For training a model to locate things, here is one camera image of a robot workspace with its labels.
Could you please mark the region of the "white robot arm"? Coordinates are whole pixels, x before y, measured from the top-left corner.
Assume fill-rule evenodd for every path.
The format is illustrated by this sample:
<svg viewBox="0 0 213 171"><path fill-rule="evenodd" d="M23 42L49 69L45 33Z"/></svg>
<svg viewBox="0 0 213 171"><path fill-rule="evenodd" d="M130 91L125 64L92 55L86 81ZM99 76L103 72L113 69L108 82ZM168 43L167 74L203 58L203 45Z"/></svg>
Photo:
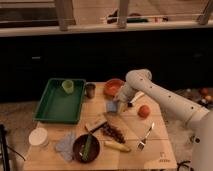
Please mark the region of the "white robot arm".
<svg viewBox="0 0 213 171"><path fill-rule="evenodd" d="M148 69L131 70L115 99L131 101L139 91L170 110L195 132L191 168L193 171L213 171L213 110L154 84Z"/></svg>

